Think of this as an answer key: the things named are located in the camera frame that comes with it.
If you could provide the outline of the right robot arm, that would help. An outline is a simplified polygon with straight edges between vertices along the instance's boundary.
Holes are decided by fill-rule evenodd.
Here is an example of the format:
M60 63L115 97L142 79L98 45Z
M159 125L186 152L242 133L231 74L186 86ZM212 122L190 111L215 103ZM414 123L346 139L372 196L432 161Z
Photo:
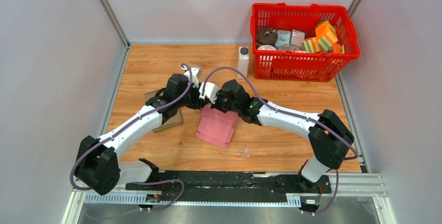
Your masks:
M316 188L326 172L339 169L353 149L353 134L333 111L314 114L284 108L250 96L237 80L223 84L212 106L224 113L234 112L246 123L276 127L306 138L313 156L298 173L297 185L304 192Z

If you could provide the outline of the pink paper box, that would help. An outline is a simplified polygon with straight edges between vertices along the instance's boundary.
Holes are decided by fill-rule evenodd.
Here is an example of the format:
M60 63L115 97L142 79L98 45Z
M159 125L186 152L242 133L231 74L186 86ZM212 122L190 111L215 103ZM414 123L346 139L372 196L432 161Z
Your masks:
M226 113L206 105L200 110L202 116L196 136L220 148L229 148L236 126L239 124L238 114Z

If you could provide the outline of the brown cardboard box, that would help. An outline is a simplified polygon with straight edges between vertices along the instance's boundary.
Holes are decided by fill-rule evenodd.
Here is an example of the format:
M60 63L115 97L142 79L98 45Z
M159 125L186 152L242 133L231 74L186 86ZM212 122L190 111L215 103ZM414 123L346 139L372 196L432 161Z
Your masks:
M157 93L157 91L145 93L145 95L144 95L145 100L148 101L149 99L153 98L156 93ZM177 113L173 117L169 118L166 122L164 122L158 128L153 129L152 132L153 133L163 132L168 129L180 126L183 123L184 123L184 120L183 120L183 115L182 115L181 109L178 109Z

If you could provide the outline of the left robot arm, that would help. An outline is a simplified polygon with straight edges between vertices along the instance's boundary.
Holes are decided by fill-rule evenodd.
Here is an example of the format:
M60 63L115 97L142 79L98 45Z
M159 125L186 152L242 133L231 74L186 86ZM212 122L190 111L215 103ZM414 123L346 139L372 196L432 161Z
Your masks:
M180 108L200 107L200 75L201 71L196 67L184 74L173 74L166 87L126 122L98 138L90 135L84 138L71 170L73 187L93 190L99 195L127 183L140 183L147 190L155 189L159 175L153 172L151 162L139 159L120 163L119 159L139 139L174 117Z

